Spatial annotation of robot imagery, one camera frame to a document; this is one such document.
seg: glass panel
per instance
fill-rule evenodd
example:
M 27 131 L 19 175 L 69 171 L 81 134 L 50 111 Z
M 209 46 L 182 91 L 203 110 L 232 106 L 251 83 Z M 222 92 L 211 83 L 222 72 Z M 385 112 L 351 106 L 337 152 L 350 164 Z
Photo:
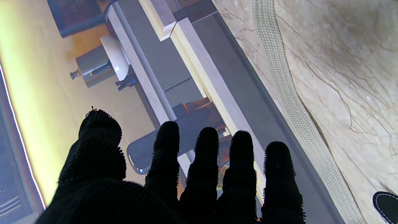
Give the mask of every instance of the glass panel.
M 344 223 L 237 42 L 245 37 L 231 33 L 213 2 L 0 0 L 0 223 L 33 223 L 50 204 L 70 146 L 94 108 L 121 126 L 126 181 L 145 184 L 156 134 L 173 120 L 180 128 L 178 196 L 198 134 L 209 126 L 220 141 L 220 196 L 232 136 L 245 129 L 255 148 L 258 217 L 264 151 L 282 141 L 291 151 L 306 223 Z

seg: wooden floor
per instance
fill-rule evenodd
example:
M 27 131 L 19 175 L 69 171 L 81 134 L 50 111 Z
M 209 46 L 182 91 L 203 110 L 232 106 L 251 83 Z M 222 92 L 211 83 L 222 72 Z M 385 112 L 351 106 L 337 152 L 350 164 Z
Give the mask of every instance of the wooden floor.
M 62 39 L 46 0 L 0 0 L 0 58 L 34 177 L 46 204 L 84 115 L 100 108 L 120 123 L 120 147 L 154 130 L 136 89 L 113 76 L 88 89 L 72 80 L 75 58 L 101 44 L 100 26 Z M 127 179 L 143 183 L 127 162 Z

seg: glove finger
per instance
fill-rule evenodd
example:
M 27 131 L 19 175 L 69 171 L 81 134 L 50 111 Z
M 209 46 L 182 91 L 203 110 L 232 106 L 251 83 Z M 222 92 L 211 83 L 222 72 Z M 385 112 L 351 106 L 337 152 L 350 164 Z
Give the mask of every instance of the glove finger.
M 118 147 L 122 131 L 115 119 L 103 110 L 92 110 L 83 120 L 78 136 L 59 175 L 53 201 L 89 179 L 126 177 L 126 161 Z
M 214 128 L 200 132 L 195 145 L 195 160 L 190 165 L 187 186 L 181 194 L 179 213 L 185 219 L 210 218 L 217 201 L 219 137 Z
M 305 223 L 302 195 L 295 181 L 295 171 L 289 148 L 279 141 L 271 142 L 265 150 L 264 205 L 262 222 Z
M 230 166 L 225 171 L 217 214 L 255 221 L 257 176 L 254 170 L 253 142 L 249 132 L 235 133 L 229 156 Z
M 172 210 L 177 208 L 179 128 L 168 121 L 160 127 L 153 146 L 152 164 L 144 187 L 152 190 Z

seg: black glove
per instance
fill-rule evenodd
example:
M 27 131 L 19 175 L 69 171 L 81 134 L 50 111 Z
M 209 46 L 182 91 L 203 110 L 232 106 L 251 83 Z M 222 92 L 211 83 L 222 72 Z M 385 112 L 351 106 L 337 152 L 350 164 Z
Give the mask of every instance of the black glove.
M 89 112 L 60 173 L 53 200 L 38 224 L 257 222 L 256 172 L 248 132 L 238 131 L 232 138 L 230 167 L 218 199 L 218 135 L 214 128 L 200 132 L 180 201 L 178 125 L 166 122 L 160 127 L 144 187 L 123 181 L 126 163 L 118 147 L 121 134 L 119 124 L 110 115 L 102 110 Z M 303 224 L 302 196 L 284 143 L 267 146 L 264 173 L 267 187 L 261 222 Z

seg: shoe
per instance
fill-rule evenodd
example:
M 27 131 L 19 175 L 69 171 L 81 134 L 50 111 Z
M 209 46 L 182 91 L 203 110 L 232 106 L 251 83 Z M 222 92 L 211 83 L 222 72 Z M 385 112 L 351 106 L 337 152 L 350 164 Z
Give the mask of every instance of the shoe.
M 373 206 L 388 224 L 398 224 L 398 196 L 379 191 L 373 195 Z

